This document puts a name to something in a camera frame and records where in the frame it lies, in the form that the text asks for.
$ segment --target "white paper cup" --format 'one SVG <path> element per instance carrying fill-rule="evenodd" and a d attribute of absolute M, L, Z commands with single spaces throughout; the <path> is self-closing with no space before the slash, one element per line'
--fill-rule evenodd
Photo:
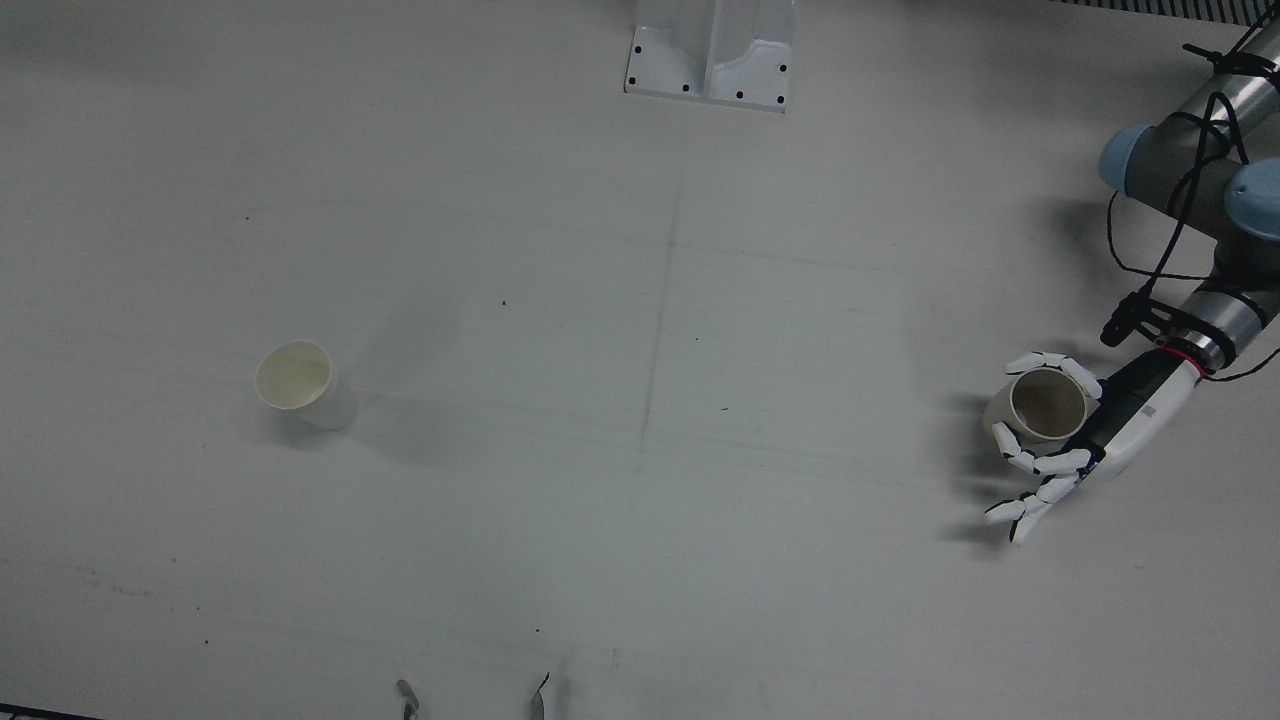
<path fill-rule="evenodd" d="M 1009 383 L 987 404 L 982 427 L 991 433 L 1005 423 L 1027 443 L 1053 442 L 1075 434 L 1089 415 L 1089 396 L 1071 375 L 1036 368 Z"/>
<path fill-rule="evenodd" d="M 314 342 L 298 340 L 273 350 L 259 364 L 253 386 L 262 402 L 326 430 L 356 419 L 356 396 Z"/>

